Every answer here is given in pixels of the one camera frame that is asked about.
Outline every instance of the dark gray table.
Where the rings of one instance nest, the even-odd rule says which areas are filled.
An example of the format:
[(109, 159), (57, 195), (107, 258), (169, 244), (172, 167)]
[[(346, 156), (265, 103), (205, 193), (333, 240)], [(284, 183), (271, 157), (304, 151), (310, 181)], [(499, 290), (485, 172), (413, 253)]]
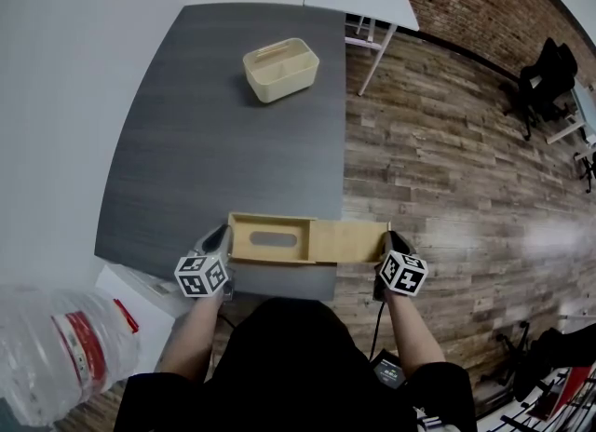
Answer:
[[(299, 37), (320, 58), (304, 91), (261, 104), (244, 54)], [(172, 279), (230, 211), (339, 219), (344, 15), (309, 7), (185, 7), (130, 107), (103, 195), (95, 254)], [(328, 300), (335, 268), (230, 265), (237, 290)]]

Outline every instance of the beige plastic basket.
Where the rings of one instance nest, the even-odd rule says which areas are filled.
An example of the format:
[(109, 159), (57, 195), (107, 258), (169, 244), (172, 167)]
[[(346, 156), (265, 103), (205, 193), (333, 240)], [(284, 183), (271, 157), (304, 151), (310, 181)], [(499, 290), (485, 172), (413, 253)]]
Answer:
[(244, 56), (249, 84), (262, 102), (288, 96), (315, 82), (318, 57), (300, 38), (290, 38)]

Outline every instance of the forearm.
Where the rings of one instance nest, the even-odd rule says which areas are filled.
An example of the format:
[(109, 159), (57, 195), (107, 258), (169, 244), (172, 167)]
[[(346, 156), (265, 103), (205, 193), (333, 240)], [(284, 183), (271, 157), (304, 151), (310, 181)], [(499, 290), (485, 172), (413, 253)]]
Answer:
[(191, 381), (205, 380), (220, 304), (219, 295), (195, 303), (164, 352), (162, 372), (174, 372)]
[(401, 368), (406, 377), (430, 362), (444, 362), (439, 344), (407, 296), (386, 291), (395, 342), (400, 353)]

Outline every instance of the brick wall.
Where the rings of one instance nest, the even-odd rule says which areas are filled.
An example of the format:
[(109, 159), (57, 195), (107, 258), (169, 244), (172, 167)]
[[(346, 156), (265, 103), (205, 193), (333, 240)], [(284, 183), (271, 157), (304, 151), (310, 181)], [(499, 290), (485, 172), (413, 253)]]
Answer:
[(596, 82), (596, 56), (551, 0), (410, 0), (420, 30), (467, 48), (519, 74), (551, 36), (566, 43), (586, 85)]

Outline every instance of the wooden floor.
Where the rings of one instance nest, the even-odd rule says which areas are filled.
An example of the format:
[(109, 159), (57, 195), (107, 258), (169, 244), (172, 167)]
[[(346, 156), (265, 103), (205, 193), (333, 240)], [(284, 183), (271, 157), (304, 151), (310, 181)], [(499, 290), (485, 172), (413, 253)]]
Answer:
[[(361, 98), (373, 58), (360, 47), (346, 50), (344, 218), (391, 221), (428, 261), (415, 303), (476, 386), (503, 360), (496, 331), (515, 332), (529, 319), (536, 336), (556, 326), (559, 312), (592, 308), (596, 192), (586, 194), (578, 179), (579, 134), (547, 145), (564, 124), (541, 123), (525, 142), (521, 121), (501, 114), (504, 78), (401, 35)], [(379, 308), (372, 290), (370, 266), (343, 266), (329, 302), (367, 356)], [(239, 322), (260, 301), (238, 296), (223, 313)], [(215, 361), (229, 332), (221, 321)], [(395, 349), (388, 312), (382, 347)], [(119, 394), (117, 386), (78, 408), (58, 429), (112, 430)]]

